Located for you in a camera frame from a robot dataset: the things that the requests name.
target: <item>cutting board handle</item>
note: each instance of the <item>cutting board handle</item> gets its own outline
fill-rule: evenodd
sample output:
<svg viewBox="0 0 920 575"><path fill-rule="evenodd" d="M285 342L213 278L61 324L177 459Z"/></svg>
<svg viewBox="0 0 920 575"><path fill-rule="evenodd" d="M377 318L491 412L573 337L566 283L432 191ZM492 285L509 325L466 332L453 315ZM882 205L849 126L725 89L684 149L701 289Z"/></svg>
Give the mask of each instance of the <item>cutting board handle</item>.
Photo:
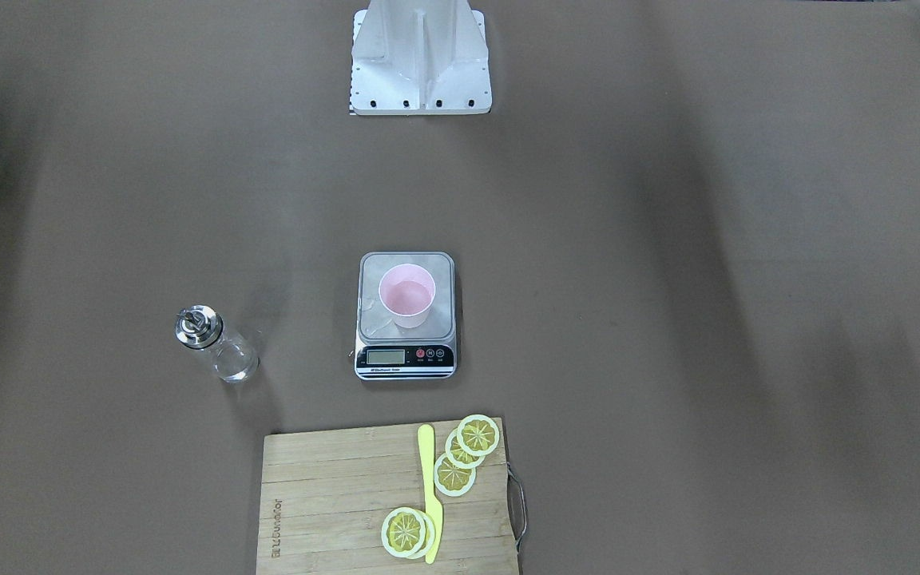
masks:
<svg viewBox="0 0 920 575"><path fill-rule="evenodd" d="M527 500L525 499L525 492L523 492L523 483L521 478L518 477L518 474L514 473L514 466L510 465L510 462L506 462L506 474L509 476L507 478L508 485L516 486L516 494L519 498L519 507L517 508L518 512L521 513L521 532L518 533L514 529L514 538L516 539L517 552L521 552L521 542L527 534ZM514 523L514 505L512 505L512 499L509 498L509 494L512 491L507 492L507 501L510 502L510 524Z"/></svg>

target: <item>lemon slice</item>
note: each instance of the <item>lemon slice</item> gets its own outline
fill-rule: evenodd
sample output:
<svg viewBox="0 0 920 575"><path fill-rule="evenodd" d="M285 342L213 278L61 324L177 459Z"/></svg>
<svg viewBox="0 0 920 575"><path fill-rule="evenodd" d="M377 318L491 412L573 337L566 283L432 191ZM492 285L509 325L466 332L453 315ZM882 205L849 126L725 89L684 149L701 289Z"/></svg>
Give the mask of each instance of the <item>lemon slice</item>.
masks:
<svg viewBox="0 0 920 575"><path fill-rule="evenodd" d="M485 461L485 458L476 458L460 447L460 444L457 443L457 430L451 430L450 436L446 437L446 459L463 470L472 470Z"/></svg>
<svg viewBox="0 0 920 575"><path fill-rule="evenodd" d="M406 559L421 559L421 557L430 552L432 543L435 543L435 524L431 523L431 517L428 517L428 514L424 512L417 513L424 517L424 545L421 545L421 549L417 550L416 553L406 556Z"/></svg>
<svg viewBox="0 0 920 575"><path fill-rule="evenodd" d="M446 454L442 454L435 461L435 473L432 474L432 480L435 481L435 487L442 492L442 495L459 498L460 495L470 491L471 485L474 485L476 472L478 470L464 470L454 466L449 459L446 459Z"/></svg>
<svg viewBox="0 0 920 575"><path fill-rule="evenodd" d="M499 426L486 415L467 415L457 426L457 444L468 454L483 458L499 445Z"/></svg>
<svg viewBox="0 0 920 575"><path fill-rule="evenodd" d="M393 557L420 552L427 537L424 513L411 507L397 507L383 521L383 547Z"/></svg>

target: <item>digital kitchen scale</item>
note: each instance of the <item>digital kitchen scale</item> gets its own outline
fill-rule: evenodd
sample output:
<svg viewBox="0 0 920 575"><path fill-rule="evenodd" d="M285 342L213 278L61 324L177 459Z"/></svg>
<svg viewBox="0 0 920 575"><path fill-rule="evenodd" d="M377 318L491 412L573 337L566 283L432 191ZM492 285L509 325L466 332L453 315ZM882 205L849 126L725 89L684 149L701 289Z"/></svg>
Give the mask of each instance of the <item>digital kitchen scale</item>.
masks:
<svg viewBox="0 0 920 575"><path fill-rule="evenodd" d="M400 264L421 266L435 282L427 318L399 327L379 298L379 283ZM453 258L445 252L370 252L361 258L354 372L361 379L449 378L457 368Z"/></svg>

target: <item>yellow knife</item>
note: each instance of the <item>yellow knife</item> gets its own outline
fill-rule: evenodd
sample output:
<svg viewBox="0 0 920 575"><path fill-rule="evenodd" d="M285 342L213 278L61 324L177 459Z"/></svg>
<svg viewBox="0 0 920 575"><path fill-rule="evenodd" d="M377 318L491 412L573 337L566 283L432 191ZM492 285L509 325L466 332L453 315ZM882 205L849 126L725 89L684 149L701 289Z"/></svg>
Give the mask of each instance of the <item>yellow knife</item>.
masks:
<svg viewBox="0 0 920 575"><path fill-rule="evenodd" d="M438 543L442 542L442 503L435 497L435 486L431 474L435 473L435 429L428 423L417 428L417 449L421 454L421 477L424 480L424 513L431 517L435 526L435 542L424 556L424 563L434 563Z"/></svg>

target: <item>cup rim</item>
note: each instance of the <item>cup rim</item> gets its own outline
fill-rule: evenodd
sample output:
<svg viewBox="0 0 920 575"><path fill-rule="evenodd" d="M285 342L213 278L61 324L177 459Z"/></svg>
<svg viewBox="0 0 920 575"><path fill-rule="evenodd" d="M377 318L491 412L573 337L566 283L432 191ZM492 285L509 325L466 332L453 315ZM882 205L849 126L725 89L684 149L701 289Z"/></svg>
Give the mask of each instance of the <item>cup rim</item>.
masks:
<svg viewBox="0 0 920 575"><path fill-rule="evenodd" d="M424 273L428 274L428 279L431 280L431 299L430 299L430 301L428 301L428 305L424 306L424 308L421 309L421 311L419 311L419 312L416 312L416 313L397 313L397 312L393 311L393 309L391 309L390 306L387 306L387 305L386 305L386 300L383 299L383 283L384 283L384 281L386 281L386 276L388 276L388 274L390 274L393 270L395 270L395 269L398 268L398 267L416 267L416 268L420 269L421 272L424 272ZM431 304L434 304L434 303L435 303L435 294L437 294L437 292L438 292L438 285L435 285L435 278L434 278L434 276L432 276L432 275L431 275L431 272L429 272L424 266L419 266L419 265L417 265L417 264L411 264L411 263L397 264L397 265L391 267L390 269L387 269L387 270L386 270L386 273L383 273L383 277L381 277L380 280L379 280L379 302L383 305L383 308L386 308L386 309L388 310L388 312L390 312L391 314L393 314L393 315L395 315L395 316L398 316L398 317L414 317L414 316L421 315L422 313L428 311L428 309L431 309Z"/></svg>

